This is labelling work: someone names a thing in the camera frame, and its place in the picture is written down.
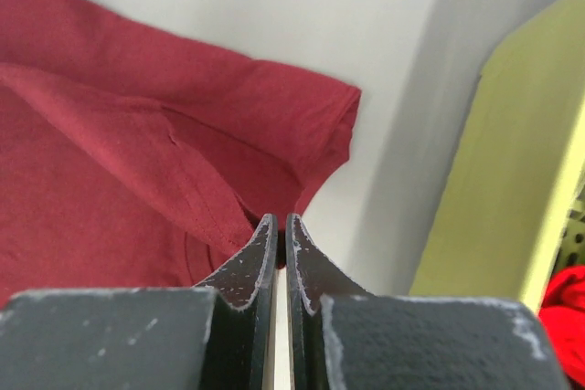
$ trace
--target maroon fabric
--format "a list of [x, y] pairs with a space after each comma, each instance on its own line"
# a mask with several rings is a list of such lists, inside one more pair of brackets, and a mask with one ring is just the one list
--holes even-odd
[[250, 237], [245, 210], [305, 209], [358, 100], [85, 0], [0, 0], [0, 304], [202, 279]]

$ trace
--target gray surface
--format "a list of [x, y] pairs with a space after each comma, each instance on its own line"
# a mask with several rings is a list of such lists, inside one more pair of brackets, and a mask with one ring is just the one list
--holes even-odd
[[49, 290], [0, 319], [2, 390], [197, 388], [216, 293]]
[[565, 390], [548, 338], [497, 299], [323, 297], [332, 390]]

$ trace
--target black plastic part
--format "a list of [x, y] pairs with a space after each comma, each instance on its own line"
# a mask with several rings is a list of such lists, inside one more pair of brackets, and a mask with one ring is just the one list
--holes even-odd
[[297, 215], [286, 250], [295, 390], [568, 388], [519, 303], [373, 296], [317, 249]]
[[329, 388], [319, 300], [324, 294], [372, 297], [322, 253], [301, 217], [290, 215], [286, 227], [291, 378], [296, 390]]
[[199, 288], [18, 295], [0, 313], [0, 389], [262, 389], [276, 234], [265, 216]]
[[[0, 312], [0, 390], [271, 388], [278, 227], [191, 289], [36, 290]], [[296, 390], [562, 390], [534, 315], [491, 298], [380, 298], [290, 216]]]
[[322, 304], [329, 388], [569, 388], [540, 324], [519, 303], [323, 297]]

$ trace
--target light green board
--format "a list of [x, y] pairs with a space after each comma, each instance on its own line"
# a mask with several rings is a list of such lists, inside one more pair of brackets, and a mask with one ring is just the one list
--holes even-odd
[[536, 310], [585, 163], [585, 0], [558, 0], [482, 71], [410, 293]]

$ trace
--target white surface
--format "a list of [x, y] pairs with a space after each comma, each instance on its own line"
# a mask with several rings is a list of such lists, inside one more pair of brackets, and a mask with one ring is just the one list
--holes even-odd
[[[94, 1], [360, 86], [351, 162], [304, 219], [316, 243], [365, 287], [405, 293], [479, 68], [506, 33], [554, 0]], [[287, 379], [277, 374], [275, 388]]]

